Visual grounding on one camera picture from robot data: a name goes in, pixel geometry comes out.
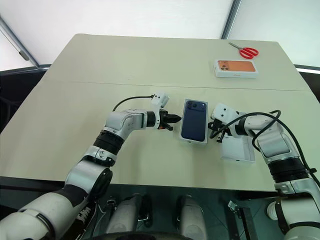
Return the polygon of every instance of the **smartphone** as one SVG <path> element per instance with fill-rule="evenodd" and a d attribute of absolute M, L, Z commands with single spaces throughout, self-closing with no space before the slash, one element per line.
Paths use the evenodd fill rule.
<path fill-rule="evenodd" d="M 219 60 L 219 69 L 232 72 L 255 72 L 256 69 L 251 61 L 228 61 Z"/>
<path fill-rule="evenodd" d="M 207 143 L 208 134 L 208 103 L 186 99 L 180 137 L 183 140 L 194 143 Z"/>

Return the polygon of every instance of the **scissors handle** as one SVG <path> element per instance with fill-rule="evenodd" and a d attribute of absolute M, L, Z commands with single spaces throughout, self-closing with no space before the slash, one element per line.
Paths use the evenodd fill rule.
<path fill-rule="evenodd" d="M 239 53 L 245 59 L 253 59 L 255 56 L 259 54 L 259 51 L 251 47 L 244 47 L 239 50 Z"/>

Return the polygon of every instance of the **orange smartphone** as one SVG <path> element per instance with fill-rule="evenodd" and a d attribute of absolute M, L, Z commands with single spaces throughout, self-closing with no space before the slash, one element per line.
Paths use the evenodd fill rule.
<path fill-rule="evenodd" d="M 232 71 L 232 72 L 255 72 L 256 71 L 251 61 L 219 60 L 218 66 L 221 71 Z"/>

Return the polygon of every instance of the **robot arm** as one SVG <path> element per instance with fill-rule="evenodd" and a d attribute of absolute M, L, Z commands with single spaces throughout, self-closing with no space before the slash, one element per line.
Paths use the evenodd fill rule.
<path fill-rule="evenodd" d="M 151 100 L 153 111 L 113 111 L 94 144 L 68 173 L 64 187 L 4 218 L 0 222 L 0 239 L 60 239 L 86 204 L 106 192 L 113 175 L 110 167 L 132 131 L 147 127 L 172 131 L 169 123 L 180 121 L 181 117 L 161 109 L 168 100 L 166 94 L 157 93 Z"/>
<path fill-rule="evenodd" d="M 225 133 L 235 138 L 253 137 L 275 181 L 275 190 L 282 197 L 275 210 L 285 239 L 320 239 L 320 191 L 313 175 L 315 170 L 301 161 L 280 121 L 268 115 L 244 114 L 219 103 L 211 115 L 213 122 L 209 123 L 211 138 L 218 133 L 218 142 Z"/>

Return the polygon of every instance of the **metal pole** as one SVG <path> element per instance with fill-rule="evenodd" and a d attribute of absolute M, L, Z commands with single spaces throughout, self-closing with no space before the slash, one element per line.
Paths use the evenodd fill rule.
<path fill-rule="evenodd" d="M 244 233 L 247 240 L 258 240 L 254 219 L 252 217 L 250 208 L 240 207 L 240 216 L 243 223 Z"/>
<path fill-rule="evenodd" d="M 39 64 L 36 59 L 31 55 L 31 53 L 25 48 L 17 36 L 12 32 L 10 27 L 6 24 L 2 17 L 0 17 L 0 26 L 5 31 L 5 33 L 12 39 L 14 44 L 19 48 L 17 49 L 12 42 L 8 39 L 6 34 L 3 32 L 3 35 L 8 39 L 8 41 L 13 45 L 13 47 L 18 51 L 18 53 L 23 57 L 24 60 L 30 61 L 35 67 L 39 68 Z"/>
<path fill-rule="evenodd" d="M 229 16 L 228 16 L 226 23 L 224 25 L 221 39 L 228 39 L 231 28 L 235 22 L 240 4 L 241 4 L 241 0 L 233 0 L 232 6 L 230 8 Z"/>

